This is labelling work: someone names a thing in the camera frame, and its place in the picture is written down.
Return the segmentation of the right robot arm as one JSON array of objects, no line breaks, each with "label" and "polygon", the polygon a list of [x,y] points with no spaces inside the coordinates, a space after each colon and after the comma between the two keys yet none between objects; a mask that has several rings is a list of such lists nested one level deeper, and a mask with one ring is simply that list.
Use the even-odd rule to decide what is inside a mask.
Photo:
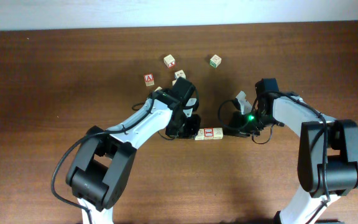
[{"label": "right robot arm", "polygon": [[335,201],[358,188],[358,125],[327,116],[295,92],[282,92],[274,78],[255,84],[256,99],[241,91],[224,133],[255,138],[266,127],[286,126],[300,139],[297,175],[300,186],[274,223],[316,223]]}]

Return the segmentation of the wooden block red I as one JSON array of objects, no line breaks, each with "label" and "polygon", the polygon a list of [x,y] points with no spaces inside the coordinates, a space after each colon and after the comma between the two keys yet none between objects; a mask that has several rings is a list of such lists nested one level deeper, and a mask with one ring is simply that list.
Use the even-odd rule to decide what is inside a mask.
[{"label": "wooden block red I", "polygon": [[204,139],[210,140],[214,139],[214,129],[213,128],[204,128]]}]

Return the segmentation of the wooden block blue Z side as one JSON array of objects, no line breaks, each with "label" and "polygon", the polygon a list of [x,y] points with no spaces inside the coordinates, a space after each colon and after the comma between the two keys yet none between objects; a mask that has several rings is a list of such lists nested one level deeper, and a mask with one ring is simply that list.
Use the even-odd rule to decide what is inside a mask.
[{"label": "wooden block blue Z side", "polygon": [[224,136],[222,128],[213,128],[213,134],[213,139],[222,139]]}]

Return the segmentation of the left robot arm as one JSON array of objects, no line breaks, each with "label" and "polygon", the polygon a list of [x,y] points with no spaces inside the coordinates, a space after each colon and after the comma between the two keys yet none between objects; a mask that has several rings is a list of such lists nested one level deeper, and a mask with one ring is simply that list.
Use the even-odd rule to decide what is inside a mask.
[{"label": "left robot arm", "polygon": [[171,141],[196,136],[198,105],[194,84],[179,78],[171,88],[150,93],[125,121],[106,130],[93,126],[72,145],[78,151],[66,183],[78,199],[83,223],[112,223],[112,208],[127,185],[137,150],[162,129]]}]

